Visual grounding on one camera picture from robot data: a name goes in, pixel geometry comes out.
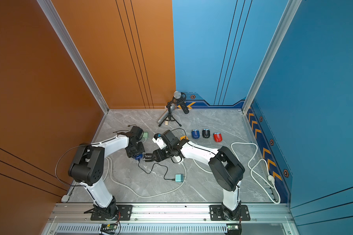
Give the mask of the teal charger white strip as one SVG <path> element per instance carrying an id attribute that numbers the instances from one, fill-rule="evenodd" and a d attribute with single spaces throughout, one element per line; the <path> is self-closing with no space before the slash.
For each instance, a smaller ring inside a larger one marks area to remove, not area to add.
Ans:
<path id="1" fill-rule="evenodd" d="M 184 175 L 183 174 L 176 174 L 174 180 L 175 180 L 175 182 L 183 183 L 184 182 Z"/>

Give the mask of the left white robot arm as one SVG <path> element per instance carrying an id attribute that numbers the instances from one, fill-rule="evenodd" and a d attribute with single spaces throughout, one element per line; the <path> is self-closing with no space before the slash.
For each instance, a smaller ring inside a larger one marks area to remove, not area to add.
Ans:
<path id="1" fill-rule="evenodd" d="M 93 200 L 91 220 L 113 220 L 119 217 L 116 199 L 109 192 L 104 180 L 104 170 L 109 155 L 124 149 L 129 158 L 141 158 L 145 152 L 141 142 L 144 131 L 134 126 L 128 132 L 118 132 L 111 139 L 95 144 L 80 144 L 70 164 L 68 175 L 83 187 Z"/>

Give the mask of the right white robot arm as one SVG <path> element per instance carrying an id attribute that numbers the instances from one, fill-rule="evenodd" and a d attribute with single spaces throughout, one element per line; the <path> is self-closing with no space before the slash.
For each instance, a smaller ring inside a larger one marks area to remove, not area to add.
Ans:
<path id="1" fill-rule="evenodd" d="M 170 130 L 155 134 L 153 142 L 158 146 L 152 154 L 155 162 L 179 158 L 181 161 L 192 159 L 209 166 L 216 182 L 223 188 L 222 219 L 240 219 L 240 185 L 245 168 L 228 147 L 203 147 L 188 139 L 176 137 Z"/>

